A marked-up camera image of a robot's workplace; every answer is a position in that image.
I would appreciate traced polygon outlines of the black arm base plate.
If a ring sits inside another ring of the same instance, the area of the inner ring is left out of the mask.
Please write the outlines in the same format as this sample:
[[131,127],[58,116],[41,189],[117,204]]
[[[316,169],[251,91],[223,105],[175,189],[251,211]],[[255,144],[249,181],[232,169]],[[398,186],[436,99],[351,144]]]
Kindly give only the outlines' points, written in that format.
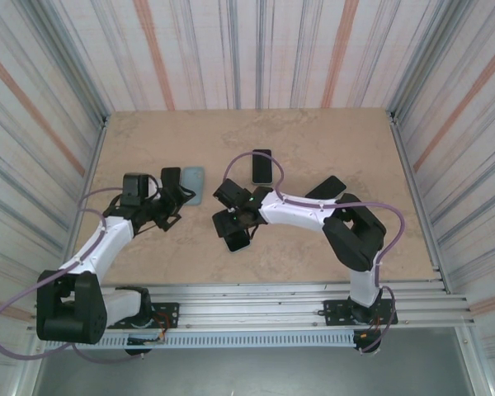
[[370,307],[364,307],[350,298],[323,301],[323,308],[318,311],[327,326],[386,325],[398,323],[398,315],[393,313],[391,299],[379,299]]
[[108,329],[164,329],[177,328],[180,317],[179,303],[152,303],[152,317],[148,322],[123,318]]

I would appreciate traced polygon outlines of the aluminium rail frame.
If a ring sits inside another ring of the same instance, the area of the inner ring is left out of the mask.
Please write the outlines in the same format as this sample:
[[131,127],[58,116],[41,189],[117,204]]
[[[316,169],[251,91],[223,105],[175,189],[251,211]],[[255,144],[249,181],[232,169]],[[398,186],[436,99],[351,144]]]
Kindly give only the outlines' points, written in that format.
[[[442,280],[388,283],[396,298],[398,328],[474,325],[464,295],[451,294]],[[324,326],[323,301],[346,299],[347,282],[156,285],[154,302],[177,302],[181,331],[291,330]]]

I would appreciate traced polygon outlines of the aluminium side rail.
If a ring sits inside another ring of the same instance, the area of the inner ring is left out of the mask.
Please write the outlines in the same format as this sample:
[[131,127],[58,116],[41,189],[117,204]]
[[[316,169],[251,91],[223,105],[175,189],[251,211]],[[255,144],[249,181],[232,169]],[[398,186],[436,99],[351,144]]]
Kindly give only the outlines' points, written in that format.
[[402,136],[400,133],[400,128],[398,125],[398,119],[390,111],[386,112],[389,120],[389,128],[393,135],[394,143],[398,151],[399,159],[403,168],[403,172],[408,183],[408,188],[412,197],[412,202],[417,213],[417,219],[422,230],[422,235],[424,242],[427,247],[427,252],[434,269],[437,269],[440,279],[444,285],[445,292],[450,295],[451,289],[449,285],[449,276],[444,271],[443,268],[443,256],[439,249],[439,245],[431,226],[430,217],[426,212],[425,205],[422,201],[420,191],[418,190],[417,180],[413,167],[409,162],[407,151],[404,147]]
[[87,165],[86,175],[83,178],[82,190],[80,190],[78,202],[73,207],[74,208],[73,222],[70,230],[68,231],[68,239],[64,252],[61,257],[61,262],[55,268],[52,268],[52,271],[55,272],[59,271],[59,267],[65,262],[67,262],[73,255],[75,243],[78,240],[81,223],[83,221],[83,214],[81,212],[81,209],[86,207],[87,198],[85,198],[85,195],[92,188],[92,181],[97,169],[97,164],[99,161],[99,157],[101,155],[102,145],[106,137],[106,132],[110,123],[110,118],[111,117],[109,115],[105,117],[99,126],[97,140],[94,145],[94,149],[92,151],[90,162]]

